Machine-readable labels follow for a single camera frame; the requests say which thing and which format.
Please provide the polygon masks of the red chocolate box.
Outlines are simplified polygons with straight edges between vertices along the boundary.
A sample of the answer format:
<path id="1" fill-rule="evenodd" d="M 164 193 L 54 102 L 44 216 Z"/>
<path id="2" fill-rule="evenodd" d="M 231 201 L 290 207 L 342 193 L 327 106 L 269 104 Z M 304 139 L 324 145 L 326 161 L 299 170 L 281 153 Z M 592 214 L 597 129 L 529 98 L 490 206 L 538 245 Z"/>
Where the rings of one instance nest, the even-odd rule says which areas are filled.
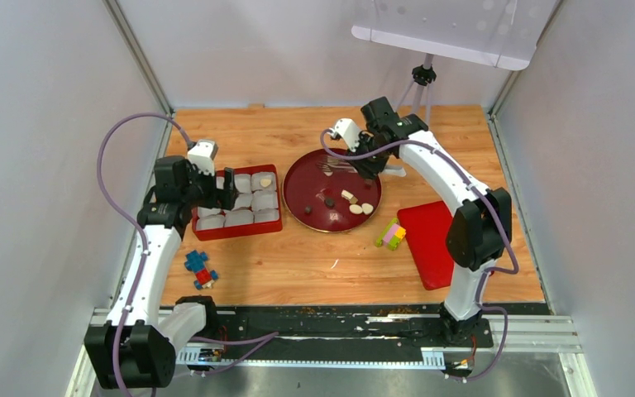
<path id="1" fill-rule="evenodd" d="M 283 229 L 275 165 L 236 169 L 234 182 L 239 195 L 231 209 L 196 208 L 193 211 L 193 233 L 200 241 L 247 237 Z"/>

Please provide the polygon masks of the metal tongs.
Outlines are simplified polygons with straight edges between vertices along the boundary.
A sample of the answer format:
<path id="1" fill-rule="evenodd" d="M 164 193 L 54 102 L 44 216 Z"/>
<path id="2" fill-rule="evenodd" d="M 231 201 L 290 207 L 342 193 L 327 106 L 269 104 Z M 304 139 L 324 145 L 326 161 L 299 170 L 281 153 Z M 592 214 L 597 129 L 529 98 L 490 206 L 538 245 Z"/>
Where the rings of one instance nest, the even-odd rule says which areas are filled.
<path id="1" fill-rule="evenodd" d="M 329 170 L 332 171 L 333 174 L 336 172 L 356 173 L 356 169 L 347 161 L 339 160 L 329 155 L 320 155 L 315 161 L 315 165 L 321 172 Z M 405 177 L 407 172 L 403 166 L 386 165 L 381 174 Z"/>

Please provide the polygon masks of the white brown chocolate bar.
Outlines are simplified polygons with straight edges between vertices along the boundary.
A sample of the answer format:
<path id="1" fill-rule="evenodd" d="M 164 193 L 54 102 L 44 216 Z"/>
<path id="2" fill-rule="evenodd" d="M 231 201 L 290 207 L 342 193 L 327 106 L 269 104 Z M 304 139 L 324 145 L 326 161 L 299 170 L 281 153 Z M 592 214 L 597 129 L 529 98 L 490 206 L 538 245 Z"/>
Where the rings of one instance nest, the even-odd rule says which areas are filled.
<path id="1" fill-rule="evenodd" d="M 353 193 L 347 190 L 342 190 L 341 197 L 345 199 L 349 204 L 356 204 L 358 202 L 358 198 Z"/>

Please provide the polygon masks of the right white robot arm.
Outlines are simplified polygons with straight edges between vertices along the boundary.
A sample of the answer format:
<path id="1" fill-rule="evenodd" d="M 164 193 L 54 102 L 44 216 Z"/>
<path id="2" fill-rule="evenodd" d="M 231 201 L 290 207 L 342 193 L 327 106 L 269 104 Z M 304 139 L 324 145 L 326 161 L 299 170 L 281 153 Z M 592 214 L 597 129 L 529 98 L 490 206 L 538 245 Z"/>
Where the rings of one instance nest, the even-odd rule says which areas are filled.
<path id="1" fill-rule="evenodd" d="M 454 262 L 449 292 L 440 309 L 439 333 L 462 344 L 481 318 L 481 298 L 497 262 L 511 254 L 512 199 L 466 171 L 416 114 L 399 116 L 385 97 L 361 108 L 365 129 L 348 137 L 348 160 L 360 176 L 373 179 L 394 156 L 413 168 L 439 195 L 451 214 L 445 244 Z"/>

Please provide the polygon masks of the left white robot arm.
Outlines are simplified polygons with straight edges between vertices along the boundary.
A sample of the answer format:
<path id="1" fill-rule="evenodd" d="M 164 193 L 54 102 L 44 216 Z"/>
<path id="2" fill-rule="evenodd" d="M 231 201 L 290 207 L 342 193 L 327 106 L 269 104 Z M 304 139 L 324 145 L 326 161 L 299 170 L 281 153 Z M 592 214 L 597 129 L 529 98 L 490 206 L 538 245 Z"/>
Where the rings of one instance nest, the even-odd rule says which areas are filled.
<path id="1" fill-rule="evenodd" d="M 102 325 L 91 325 L 84 347 L 98 383 L 106 390 L 164 388 L 176 357 L 193 337 L 212 341 L 220 331 L 215 303 L 199 295 L 183 297 L 171 315 L 160 318 L 164 281 L 196 208 L 233 208 L 238 191 L 235 171 L 224 169 L 223 184 L 181 155 L 159 158 L 155 183 L 137 215 L 123 216 L 137 232 L 127 281 Z"/>

